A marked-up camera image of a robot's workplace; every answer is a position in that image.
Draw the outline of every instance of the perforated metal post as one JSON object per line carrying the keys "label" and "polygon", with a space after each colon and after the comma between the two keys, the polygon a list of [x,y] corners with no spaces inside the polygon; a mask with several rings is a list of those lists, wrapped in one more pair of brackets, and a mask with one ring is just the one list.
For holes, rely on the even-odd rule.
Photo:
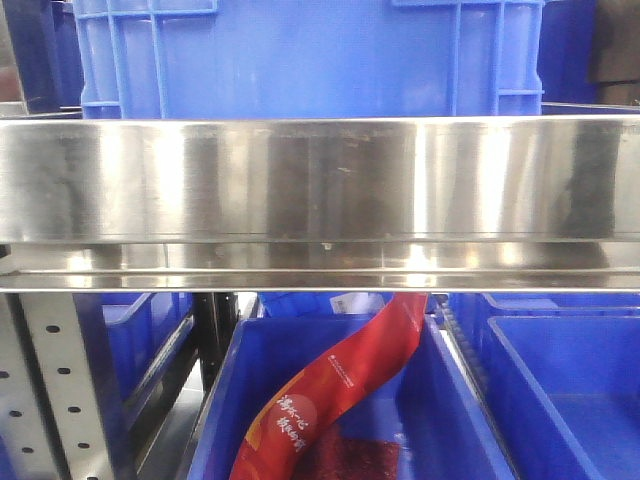
{"label": "perforated metal post", "polygon": [[72,479],[135,479],[100,296],[19,298]]}
{"label": "perforated metal post", "polygon": [[33,345],[15,300],[0,295],[0,437],[19,480],[67,479]]}

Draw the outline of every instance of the stainless steel shelf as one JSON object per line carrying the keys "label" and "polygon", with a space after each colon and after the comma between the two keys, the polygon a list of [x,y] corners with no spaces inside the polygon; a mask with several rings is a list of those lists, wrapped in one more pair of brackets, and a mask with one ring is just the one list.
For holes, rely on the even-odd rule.
{"label": "stainless steel shelf", "polygon": [[0,122],[0,290],[640,289],[640,115]]}

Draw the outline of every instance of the blue storage bin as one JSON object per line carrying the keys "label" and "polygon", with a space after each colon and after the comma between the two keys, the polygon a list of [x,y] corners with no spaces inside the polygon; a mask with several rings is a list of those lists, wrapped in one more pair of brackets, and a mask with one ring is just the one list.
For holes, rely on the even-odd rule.
{"label": "blue storage bin", "polygon": [[17,480],[9,455],[0,436],[0,480]]}
{"label": "blue storage bin", "polygon": [[523,478],[637,479],[640,318],[496,317],[490,325],[488,401]]}
{"label": "blue storage bin", "polygon": [[449,307],[465,339],[484,364],[486,352],[491,348],[490,317],[640,315],[640,294],[453,293],[449,295]]}
{"label": "blue storage bin", "polygon": [[104,293],[102,310],[122,398],[191,308],[189,293]]}
{"label": "blue storage bin", "polygon": [[[241,322],[215,387],[188,479],[229,478],[242,438],[262,406],[298,371],[368,318],[343,315]],[[339,423],[350,438],[400,443],[399,480],[513,479],[477,400],[430,319],[407,367]]]}
{"label": "blue storage bin", "polygon": [[84,85],[73,3],[51,2],[57,53],[56,88],[61,106],[80,106]]}
{"label": "blue storage bin", "polygon": [[342,313],[377,313],[393,293],[366,292],[260,292],[258,298],[269,317],[304,317]]}
{"label": "blue storage bin", "polygon": [[76,0],[84,114],[538,114],[544,3]]}
{"label": "blue storage bin", "polygon": [[544,7],[538,60],[544,101],[596,103],[597,88],[589,82],[596,3],[553,0]]}

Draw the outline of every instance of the red packaging bag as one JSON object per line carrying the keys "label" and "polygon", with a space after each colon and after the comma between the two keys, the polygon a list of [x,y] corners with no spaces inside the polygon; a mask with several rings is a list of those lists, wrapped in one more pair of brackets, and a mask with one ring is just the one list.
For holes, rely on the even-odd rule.
{"label": "red packaging bag", "polygon": [[295,375],[249,427],[230,480],[290,479],[329,426],[406,365],[420,343],[426,301],[423,293],[397,293],[363,328]]}

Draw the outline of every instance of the red snack package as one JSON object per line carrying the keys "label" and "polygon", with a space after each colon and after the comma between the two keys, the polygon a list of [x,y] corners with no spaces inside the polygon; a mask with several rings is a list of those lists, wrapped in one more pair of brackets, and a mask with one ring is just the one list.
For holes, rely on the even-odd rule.
{"label": "red snack package", "polygon": [[251,424],[230,480],[290,479],[300,456],[331,424],[409,361],[420,343],[426,301],[426,294],[397,293],[282,387]]}
{"label": "red snack package", "polygon": [[344,438],[331,426],[297,463],[292,480],[395,480],[400,445]]}

